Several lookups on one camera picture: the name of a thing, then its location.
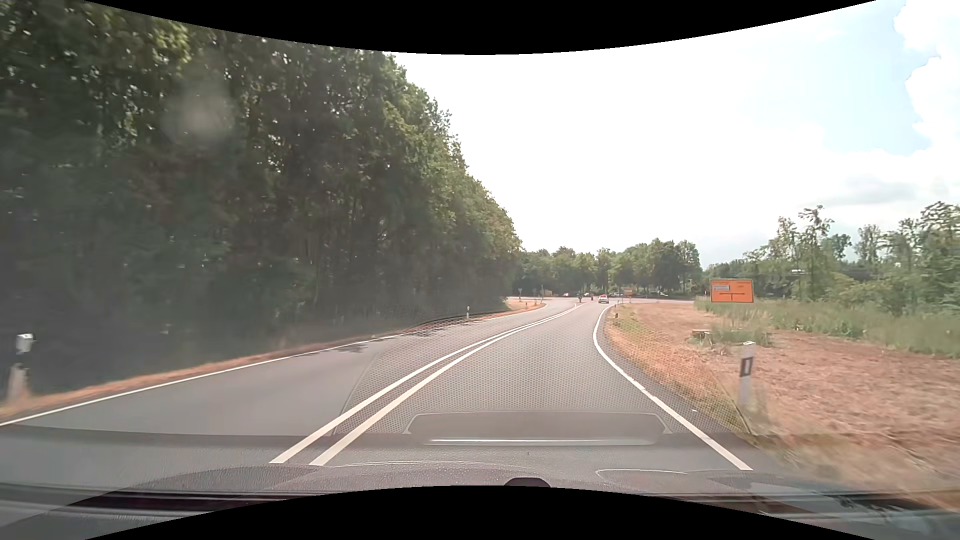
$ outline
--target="cloud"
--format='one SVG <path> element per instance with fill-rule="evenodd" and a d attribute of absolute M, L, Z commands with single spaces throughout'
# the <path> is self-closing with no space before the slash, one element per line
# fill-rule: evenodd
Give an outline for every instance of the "cloud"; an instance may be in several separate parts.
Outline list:
<path fill-rule="evenodd" d="M 882 205 L 914 200 L 919 192 L 916 184 L 884 182 L 871 174 L 859 174 L 844 180 L 841 193 L 813 204 L 828 208 Z"/>
<path fill-rule="evenodd" d="M 528 249 L 686 238 L 706 265 L 739 257 L 774 235 L 777 217 L 813 204 L 855 231 L 960 200 L 956 0 L 907 0 L 895 19 L 904 46 L 936 55 L 905 82 L 928 148 L 831 152 L 819 125 L 761 127 L 745 112 L 769 88 L 764 77 L 785 76 L 771 65 L 815 61 L 804 55 L 819 54 L 817 38 L 868 8 L 605 51 L 398 56 L 451 110 L 471 173 Z"/>

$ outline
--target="forest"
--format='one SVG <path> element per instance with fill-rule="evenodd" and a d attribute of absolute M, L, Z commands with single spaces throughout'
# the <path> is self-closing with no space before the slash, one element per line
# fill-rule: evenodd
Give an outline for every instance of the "forest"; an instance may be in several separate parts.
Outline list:
<path fill-rule="evenodd" d="M 389 55 L 2 0 L 0 64 L 36 390 L 502 308 L 513 223 Z"/>

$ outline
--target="road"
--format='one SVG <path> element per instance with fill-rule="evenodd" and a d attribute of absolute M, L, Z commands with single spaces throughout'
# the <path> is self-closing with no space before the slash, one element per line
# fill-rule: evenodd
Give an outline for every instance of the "road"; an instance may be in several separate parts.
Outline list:
<path fill-rule="evenodd" d="M 776 468 L 617 356 L 600 326 L 613 305 L 548 299 L 540 309 L 7 423 L 0 426 L 0 483 L 107 491 L 227 467 L 410 459 L 509 460 L 587 476 L 601 468 Z M 438 446 L 411 454 L 358 444 L 364 436 L 402 433 L 417 413 L 476 410 L 650 412 L 667 435 L 639 448 Z"/>

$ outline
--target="dirt field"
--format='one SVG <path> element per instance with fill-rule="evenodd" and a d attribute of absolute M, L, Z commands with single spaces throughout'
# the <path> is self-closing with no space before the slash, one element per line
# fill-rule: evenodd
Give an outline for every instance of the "dirt field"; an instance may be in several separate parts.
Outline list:
<path fill-rule="evenodd" d="M 543 304 L 534 305 L 533 302 L 530 302 L 529 305 L 525 306 L 522 302 L 517 302 L 516 300 L 513 300 L 513 302 L 511 303 L 511 301 L 508 300 L 507 306 L 510 308 L 510 311 L 502 311 L 499 313 L 492 313 L 488 315 L 477 315 L 475 317 L 470 317 L 470 318 L 471 319 L 489 319 L 493 317 L 500 317 L 503 315 L 516 313 L 518 311 L 537 309 L 537 308 L 543 307 Z M 403 330 L 403 332 L 427 330 L 430 328 L 445 326 L 448 324 L 451 324 L 451 323 L 449 321 L 444 321 L 436 324 L 421 325 L 421 326 Z M 338 345 L 346 345 L 354 341 L 369 339 L 372 337 L 377 337 L 377 335 L 354 336 L 354 337 L 327 342 L 327 343 L 311 343 L 309 345 L 303 345 L 301 347 L 283 349 L 281 351 L 272 351 L 269 353 L 265 353 L 263 355 L 244 356 L 241 358 L 233 358 L 230 360 L 223 360 L 219 362 L 210 362 L 207 364 L 202 364 L 202 365 L 185 368 L 185 369 L 179 369 L 176 371 L 170 371 L 166 373 L 154 373 L 154 374 L 143 375 L 140 377 L 134 377 L 126 380 L 116 380 L 113 382 L 106 382 L 103 384 L 88 386 L 87 388 L 81 388 L 79 390 L 73 390 L 70 392 L 61 392 L 58 394 L 48 394 L 48 395 L 42 395 L 42 396 L 30 396 L 30 397 L 21 399 L 16 404 L 0 405 L 0 421 L 28 416 L 30 414 L 36 414 L 42 411 L 48 411 L 48 410 L 56 409 L 63 406 L 82 403 L 89 400 L 96 400 L 99 398 L 104 398 L 106 396 L 113 396 L 123 392 L 129 392 L 129 391 L 137 390 L 140 388 L 146 388 L 148 386 L 156 386 L 158 384 L 164 384 L 166 382 L 173 382 L 177 380 L 188 379 L 191 377 L 197 377 L 201 375 L 224 371 L 230 368 L 255 364 L 257 362 L 263 362 L 263 361 L 271 360 L 275 358 L 301 355 L 303 353 L 309 353 L 311 351 L 318 351 L 320 349 L 327 349 L 329 347 L 336 347 Z"/>
<path fill-rule="evenodd" d="M 731 399 L 737 350 L 690 339 L 716 316 L 666 302 L 615 310 L 608 336 L 621 354 L 798 472 L 873 489 L 960 486 L 956 360 L 772 331 L 773 346 L 756 350 L 754 404 L 741 416 Z M 916 498 L 960 509 L 960 497 Z"/>

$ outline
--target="orange road sign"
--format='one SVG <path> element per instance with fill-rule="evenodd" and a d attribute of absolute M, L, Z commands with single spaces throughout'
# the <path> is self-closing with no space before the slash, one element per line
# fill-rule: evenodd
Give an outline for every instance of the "orange road sign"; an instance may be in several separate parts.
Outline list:
<path fill-rule="evenodd" d="M 710 301 L 751 304 L 754 301 L 754 281 L 710 280 Z"/>

